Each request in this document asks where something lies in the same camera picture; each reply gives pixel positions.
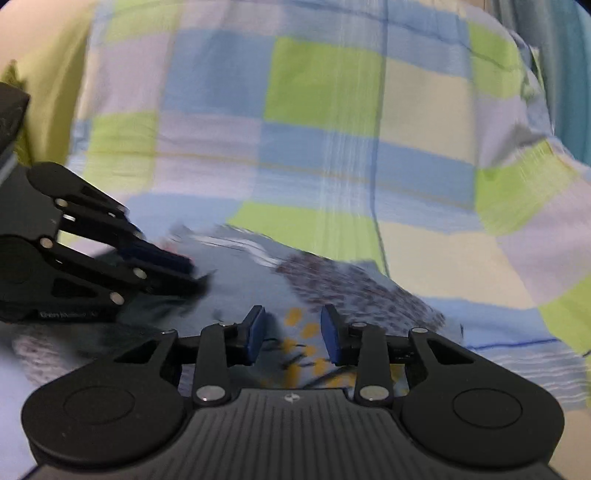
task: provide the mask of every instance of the patchwork blanket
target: patchwork blanket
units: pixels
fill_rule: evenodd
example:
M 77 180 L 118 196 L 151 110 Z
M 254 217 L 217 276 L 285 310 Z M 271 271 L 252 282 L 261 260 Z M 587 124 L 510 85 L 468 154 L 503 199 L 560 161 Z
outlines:
M 583 408 L 591 170 L 530 53 L 454 0 L 102 0 L 69 167 L 150 239 L 227 223 L 373 261 Z

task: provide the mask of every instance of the yellow fabric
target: yellow fabric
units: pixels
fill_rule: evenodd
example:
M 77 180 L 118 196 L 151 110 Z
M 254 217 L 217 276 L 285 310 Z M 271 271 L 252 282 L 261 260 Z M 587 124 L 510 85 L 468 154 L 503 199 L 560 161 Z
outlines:
M 94 6 L 86 8 L 53 40 L 18 60 L 15 80 L 31 95 L 23 128 L 29 155 L 23 163 L 66 162 L 93 12 Z
M 0 76 L 0 82 L 6 83 L 12 87 L 24 90 L 24 82 L 21 82 L 18 78 L 17 63 L 12 61 L 8 64 L 8 67 L 2 72 Z M 18 161 L 26 166 L 31 166 L 31 153 L 29 151 L 28 144 L 28 132 L 26 127 L 23 125 L 17 136 L 17 141 L 14 144 L 14 153 L 16 153 Z

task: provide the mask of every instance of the bedsheet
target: bedsheet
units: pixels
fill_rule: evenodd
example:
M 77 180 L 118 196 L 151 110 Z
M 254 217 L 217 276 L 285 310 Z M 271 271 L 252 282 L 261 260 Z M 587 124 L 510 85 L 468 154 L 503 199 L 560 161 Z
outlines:
M 104 0 L 72 136 L 69 167 L 148 238 L 227 223 L 374 261 L 466 346 L 584 408 L 591 170 L 480 9 Z

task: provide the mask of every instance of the plaid bedsheet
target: plaid bedsheet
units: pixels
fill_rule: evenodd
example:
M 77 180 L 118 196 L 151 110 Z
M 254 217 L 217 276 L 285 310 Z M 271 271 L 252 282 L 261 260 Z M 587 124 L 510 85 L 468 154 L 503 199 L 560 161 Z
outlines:
M 228 223 L 381 271 L 583 408 L 591 170 L 452 0 L 103 0 L 69 167 L 150 239 Z

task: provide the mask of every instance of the white logo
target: white logo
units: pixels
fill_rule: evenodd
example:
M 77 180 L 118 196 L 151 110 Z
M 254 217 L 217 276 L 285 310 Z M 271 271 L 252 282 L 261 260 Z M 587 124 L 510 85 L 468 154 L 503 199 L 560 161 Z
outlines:
M 300 396 L 297 393 L 288 393 L 285 397 L 283 397 L 285 401 L 288 401 L 291 404 L 300 401 Z

